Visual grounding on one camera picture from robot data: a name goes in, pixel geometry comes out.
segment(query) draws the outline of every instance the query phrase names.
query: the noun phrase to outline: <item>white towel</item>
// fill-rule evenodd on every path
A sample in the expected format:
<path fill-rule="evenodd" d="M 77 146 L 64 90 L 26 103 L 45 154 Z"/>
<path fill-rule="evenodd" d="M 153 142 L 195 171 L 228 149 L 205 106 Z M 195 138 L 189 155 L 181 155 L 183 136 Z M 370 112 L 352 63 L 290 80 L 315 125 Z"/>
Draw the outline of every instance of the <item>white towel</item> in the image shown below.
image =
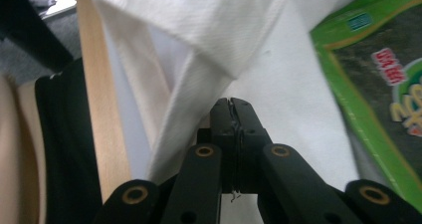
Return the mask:
<path fill-rule="evenodd" d="M 199 121 L 221 97 L 250 102 L 273 141 L 298 150 L 328 184 L 343 189 L 357 178 L 309 37 L 350 0 L 95 1 L 146 134 L 147 143 L 132 144 L 150 153 L 132 168 L 149 173 L 141 178 L 162 182 L 177 172 Z M 251 209 L 255 197 L 230 199 L 223 197 L 222 223 L 262 222 Z"/>

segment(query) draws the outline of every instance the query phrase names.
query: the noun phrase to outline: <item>white cloth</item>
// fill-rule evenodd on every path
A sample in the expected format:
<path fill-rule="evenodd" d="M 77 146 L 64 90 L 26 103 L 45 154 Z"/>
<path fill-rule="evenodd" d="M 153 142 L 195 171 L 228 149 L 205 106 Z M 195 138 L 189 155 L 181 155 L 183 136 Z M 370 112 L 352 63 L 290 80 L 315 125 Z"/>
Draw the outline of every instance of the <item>white cloth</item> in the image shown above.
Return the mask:
<path fill-rule="evenodd" d="M 174 174 L 201 118 L 218 98 L 236 97 L 253 105 L 274 142 L 294 147 L 328 184 L 343 189 L 357 178 L 309 37 L 351 0 L 95 1 L 145 130 L 147 144 L 135 145 L 146 146 L 150 159 L 132 169 L 157 182 Z M 223 197 L 222 223 L 262 222 L 251 209 L 254 196 L 230 199 Z"/>

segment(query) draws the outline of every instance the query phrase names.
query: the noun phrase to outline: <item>green package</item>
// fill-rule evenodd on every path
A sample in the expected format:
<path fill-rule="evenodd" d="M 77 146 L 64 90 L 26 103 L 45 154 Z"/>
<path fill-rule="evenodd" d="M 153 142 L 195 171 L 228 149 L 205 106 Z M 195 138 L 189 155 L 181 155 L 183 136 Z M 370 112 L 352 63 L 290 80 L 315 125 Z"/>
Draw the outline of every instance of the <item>green package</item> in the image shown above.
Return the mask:
<path fill-rule="evenodd" d="M 422 211 L 422 0 L 356 0 L 312 37 L 354 133 Z"/>

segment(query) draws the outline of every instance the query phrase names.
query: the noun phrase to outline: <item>metal rivet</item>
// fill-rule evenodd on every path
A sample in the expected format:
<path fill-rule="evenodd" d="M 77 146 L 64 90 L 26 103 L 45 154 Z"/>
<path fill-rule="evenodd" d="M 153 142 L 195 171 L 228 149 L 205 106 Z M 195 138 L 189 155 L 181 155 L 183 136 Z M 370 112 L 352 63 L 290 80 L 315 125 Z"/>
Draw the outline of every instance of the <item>metal rivet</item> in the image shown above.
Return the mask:
<path fill-rule="evenodd" d="M 274 146 L 271 148 L 271 152 L 273 155 L 280 156 L 280 157 L 286 157 L 290 155 L 290 151 L 282 146 Z"/>
<path fill-rule="evenodd" d="M 214 149 L 212 149 L 209 146 L 201 146 L 196 148 L 195 150 L 196 155 L 201 156 L 201 157 L 207 157 L 207 156 L 211 156 L 214 153 Z"/>
<path fill-rule="evenodd" d="M 390 203 L 390 197 L 376 187 L 362 186 L 359 188 L 359 193 L 368 201 L 375 204 L 387 205 Z"/>
<path fill-rule="evenodd" d="M 146 189 L 146 187 L 132 186 L 132 187 L 127 188 L 124 191 L 121 199 L 123 200 L 124 203 L 133 205 L 145 200 L 147 196 L 148 196 L 148 189 Z"/>

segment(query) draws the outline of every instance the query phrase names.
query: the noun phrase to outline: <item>gray floor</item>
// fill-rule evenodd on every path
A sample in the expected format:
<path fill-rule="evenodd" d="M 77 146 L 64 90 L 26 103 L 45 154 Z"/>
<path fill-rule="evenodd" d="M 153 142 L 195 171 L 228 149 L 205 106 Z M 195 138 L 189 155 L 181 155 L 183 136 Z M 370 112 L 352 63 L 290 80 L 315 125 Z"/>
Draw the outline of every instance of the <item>gray floor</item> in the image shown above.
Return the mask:
<path fill-rule="evenodd" d="M 76 14 L 49 22 L 47 25 L 74 58 L 82 56 Z M 13 77 L 18 85 L 52 74 L 7 39 L 0 41 L 0 73 Z"/>

